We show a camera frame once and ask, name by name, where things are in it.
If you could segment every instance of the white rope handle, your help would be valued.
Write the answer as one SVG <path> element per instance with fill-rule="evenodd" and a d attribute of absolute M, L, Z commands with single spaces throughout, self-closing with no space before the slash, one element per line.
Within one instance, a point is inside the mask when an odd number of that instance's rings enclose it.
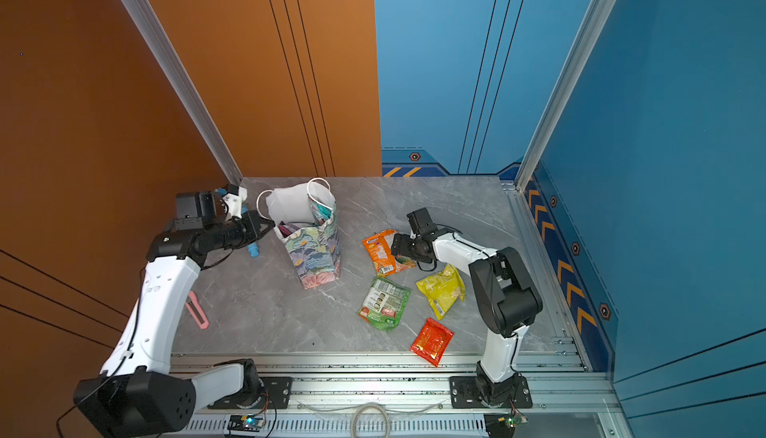
<path fill-rule="evenodd" d="M 332 207 L 328 207 L 324 203 L 321 203 L 320 201 L 316 200 L 316 197 L 312 197 L 310 189 L 309 189 L 309 184 L 311 184 L 314 181 L 324 181 L 325 184 L 327 184 L 327 190 L 332 192 L 332 190 L 330 189 L 330 183 L 327 181 L 327 179 L 322 177 L 314 177 L 313 179 L 311 179 L 310 181 L 306 183 L 306 194 L 309 194 L 309 198 L 312 199 L 314 202 L 318 203 L 319 205 L 322 205 L 323 207 L 326 207 L 328 211 L 333 211 Z"/>
<path fill-rule="evenodd" d="M 274 192 L 274 190 L 273 189 L 267 189 L 267 190 L 263 191 L 262 193 L 258 194 L 258 198 L 255 199 L 255 210 L 257 210 L 258 211 L 258 215 L 260 215 L 264 219 L 267 219 L 269 217 L 266 217 L 261 212 L 261 195 L 266 194 L 267 192 Z"/>

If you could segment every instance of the gray marble surface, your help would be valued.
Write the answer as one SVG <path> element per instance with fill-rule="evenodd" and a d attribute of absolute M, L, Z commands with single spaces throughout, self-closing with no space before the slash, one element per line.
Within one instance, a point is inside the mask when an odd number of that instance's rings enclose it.
<path fill-rule="evenodd" d="M 306 178 L 246 178 L 249 208 L 266 189 L 289 187 Z M 340 280 L 304 290 L 282 243 L 269 233 L 260 256 L 235 251 L 221 265 L 202 272 L 193 290 L 210 320 L 201 330 L 184 311 L 173 343 L 175 353 L 281 353 L 407 351 L 426 317 L 436 318 L 415 285 L 430 273 L 417 268 L 388 278 L 412 289 L 400 325 L 380 331 L 357 315 L 375 276 L 362 240 L 391 228 L 409 232 L 407 214 L 420 207 L 437 223 L 463 231 L 487 247 L 522 251 L 508 199 L 497 178 L 330 178 L 338 203 L 342 273 Z M 207 263 L 224 252 L 210 254 Z M 440 263 L 437 270 L 444 268 Z M 484 350 L 486 326 L 479 316 L 470 278 L 466 300 L 456 302 L 442 323 L 455 332 L 450 352 Z M 554 336 L 546 314 L 530 328 L 522 350 L 545 350 Z"/>

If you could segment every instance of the red snack package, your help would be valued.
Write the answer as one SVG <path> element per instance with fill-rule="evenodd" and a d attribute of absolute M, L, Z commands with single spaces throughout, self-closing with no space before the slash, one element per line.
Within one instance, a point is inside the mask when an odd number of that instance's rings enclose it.
<path fill-rule="evenodd" d="M 441 356 L 444 355 L 446 346 L 455 334 L 433 318 L 426 318 L 426 324 L 421 333 L 410 347 L 410 351 L 430 361 L 435 367 L 439 366 Z"/>

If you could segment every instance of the snack package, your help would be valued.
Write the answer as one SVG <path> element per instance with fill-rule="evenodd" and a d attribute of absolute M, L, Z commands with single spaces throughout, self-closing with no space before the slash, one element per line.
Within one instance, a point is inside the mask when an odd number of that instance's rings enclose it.
<path fill-rule="evenodd" d="M 380 277 L 372 280 L 370 291 L 359 309 L 359 316 L 380 330 L 399 325 L 410 290 Z"/>
<path fill-rule="evenodd" d="M 375 263 L 375 271 L 379 277 L 389 276 L 415 266 L 415 261 L 411 258 L 391 254 L 391 244 L 394 242 L 395 234 L 396 231 L 382 231 L 362 241 L 372 262 Z"/>
<path fill-rule="evenodd" d="M 449 263 L 441 272 L 417 282 L 417 289 L 426 296 L 436 318 L 440 320 L 458 297 L 462 301 L 466 300 L 466 286 L 460 278 L 460 272 Z"/>
<path fill-rule="evenodd" d="M 421 333 L 410 347 L 410 351 L 438 367 L 446 346 L 450 344 L 454 336 L 455 334 L 449 328 L 428 317 Z"/>

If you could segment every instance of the green snack package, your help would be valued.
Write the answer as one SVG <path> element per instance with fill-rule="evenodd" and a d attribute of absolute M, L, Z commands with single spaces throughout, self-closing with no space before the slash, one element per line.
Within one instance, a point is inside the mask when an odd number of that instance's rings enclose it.
<path fill-rule="evenodd" d="M 361 304 L 359 316 L 380 330 L 391 330 L 399 325 L 405 311 L 410 290 L 391 280 L 372 280 L 370 291 Z"/>

